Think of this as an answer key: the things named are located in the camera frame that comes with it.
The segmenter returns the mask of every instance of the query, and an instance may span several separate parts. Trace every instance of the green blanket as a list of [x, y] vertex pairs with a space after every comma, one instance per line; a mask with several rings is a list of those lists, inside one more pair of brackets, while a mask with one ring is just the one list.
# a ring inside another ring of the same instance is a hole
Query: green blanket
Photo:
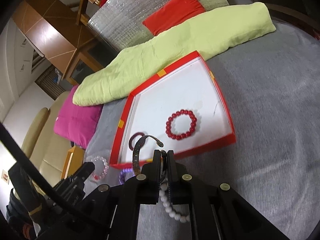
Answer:
[[267, 7], [260, 2], [199, 14], [143, 44], [123, 49], [106, 68], [83, 80], [73, 103], [92, 106], [126, 97], [153, 74], [190, 52], [197, 50], [207, 60], [275, 30]]

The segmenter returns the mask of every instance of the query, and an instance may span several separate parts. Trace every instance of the gray fabric surface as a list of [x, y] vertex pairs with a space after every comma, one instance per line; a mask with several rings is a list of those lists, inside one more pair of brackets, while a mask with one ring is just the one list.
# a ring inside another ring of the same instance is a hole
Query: gray fabric surface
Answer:
[[[207, 61], [227, 101], [237, 142], [182, 160], [205, 183], [228, 182], [290, 239], [320, 219], [320, 43], [290, 25]], [[106, 104], [86, 157], [109, 157], [125, 99]], [[118, 184], [110, 169], [99, 184]], [[89, 193], [97, 184], [86, 182]], [[140, 208], [137, 239], [191, 239], [161, 203]]]

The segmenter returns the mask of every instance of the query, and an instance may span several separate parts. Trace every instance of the screw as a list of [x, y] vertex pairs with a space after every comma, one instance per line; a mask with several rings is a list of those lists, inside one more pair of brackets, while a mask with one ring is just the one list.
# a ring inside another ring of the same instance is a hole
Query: screw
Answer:
[[109, 186], [107, 184], [102, 184], [98, 187], [98, 191], [105, 192], [109, 189]]
[[137, 180], [145, 180], [146, 178], [147, 178], [147, 176], [144, 174], [137, 175]]
[[189, 174], [184, 174], [184, 175], [182, 176], [182, 179], [183, 179], [183, 180], [191, 180], [191, 179], [192, 179], [192, 176], [189, 175]]
[[222, 184], [220, 185], [220, 188], [221, 188], [222, 190], [224, 190], [224, 191], [228, 191], [228, 190], [230, 189], [230, 185], [227, 184], [227, 183], [222, 183]]

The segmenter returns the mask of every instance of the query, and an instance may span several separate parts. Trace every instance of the silver foil sheet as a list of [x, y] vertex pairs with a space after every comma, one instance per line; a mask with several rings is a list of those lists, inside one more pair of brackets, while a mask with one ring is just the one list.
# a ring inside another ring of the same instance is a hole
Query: silver foil sheet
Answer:
[[[116, 50], [153, 38], [142, 21], [169, 0], [108, 0], [89, 20], [88, 26]], [[227, 0], [198, 0], [206, 9], [227, 6]]]

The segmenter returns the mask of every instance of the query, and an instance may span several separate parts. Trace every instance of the bead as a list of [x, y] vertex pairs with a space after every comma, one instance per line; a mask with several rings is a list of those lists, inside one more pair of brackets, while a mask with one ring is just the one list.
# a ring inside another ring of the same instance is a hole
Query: bead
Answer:
[[187, 222], [186, 217], [185, 217], [185, 216], [181, 216], [181, 217], [180, 217], [180, 222], [181, 222], [181, 223], [186, 223], [186, 222]]
[[162, 196], [162, 197], [160, 198], [160, 200], [161, 200], [162, 202], [166, 202], [166, 201], [168, 200], [168, 197], [167, 197], [166, 195], [164, 195], [164, 196]]
[[163, 190], [163, 191], [166, 191], [168, 189], [168, 186], [166, 183], [162, 183], [160, 188]]
[[170, 207], [167, 207], [167, 208], [165, 208], [165, 212], [166, 213], [170, 213], [172, 211], [172, 207], [170, 206]]
[[181, 215], [180, 215], [180, 214], [175, 214], [175, 215], [174, 215], [174, 219], [175, 219], [175, 220], [177, 220], [177, 221], [179, 221], [179, 220], [180, 220], [180, 217], [181, 217]]
[[164, 203], [163, 203], [163, 206], [164, 206], [164, 207], [170, 207], [170, 202], [169, 202], [169, 201], [164, 202]]
[[173, 210], [169, 213], [169, 217], [171, 217], [171, 218], [174, 218], [175, 215], [176, 215], [176, 213]]
[[160, 196], [160, 197], [163, 197], [164, 195], [165, 195], [164, 190], [162, 190], [162, 189], [161, 189], [161, 190], [159, 190], [159, 196]]

